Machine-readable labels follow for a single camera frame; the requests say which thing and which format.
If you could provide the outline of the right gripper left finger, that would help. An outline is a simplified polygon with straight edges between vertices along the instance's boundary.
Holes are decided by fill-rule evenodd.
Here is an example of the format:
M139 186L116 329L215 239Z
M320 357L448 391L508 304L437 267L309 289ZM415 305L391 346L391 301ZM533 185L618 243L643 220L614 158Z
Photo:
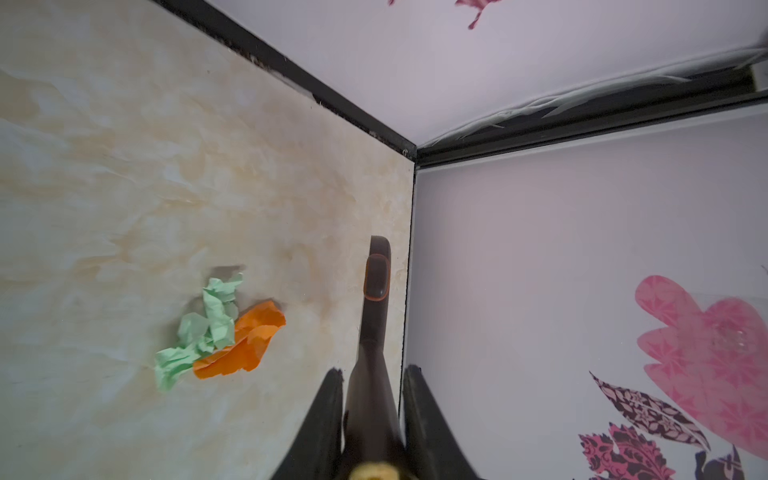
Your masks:
M341 455L343 374L330 369L272 480L334 479Z

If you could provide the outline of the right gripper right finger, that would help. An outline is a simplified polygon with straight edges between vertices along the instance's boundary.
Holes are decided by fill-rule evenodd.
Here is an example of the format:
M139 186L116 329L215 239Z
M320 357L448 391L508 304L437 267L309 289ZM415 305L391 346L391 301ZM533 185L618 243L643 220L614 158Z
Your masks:
M479 479L416 365L403 374L402 413L406 454L417 479Z

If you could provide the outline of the dark brown hand broom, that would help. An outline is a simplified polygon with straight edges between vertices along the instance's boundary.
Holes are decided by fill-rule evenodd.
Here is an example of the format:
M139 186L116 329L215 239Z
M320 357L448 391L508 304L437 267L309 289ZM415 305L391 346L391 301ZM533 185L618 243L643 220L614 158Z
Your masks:
M401 477L405 448L384 358L391 277L391 247L383 236L370 240L363 284L358 352L343 418L344 450L340 479L353 479L358 467L383 467L378 478Z

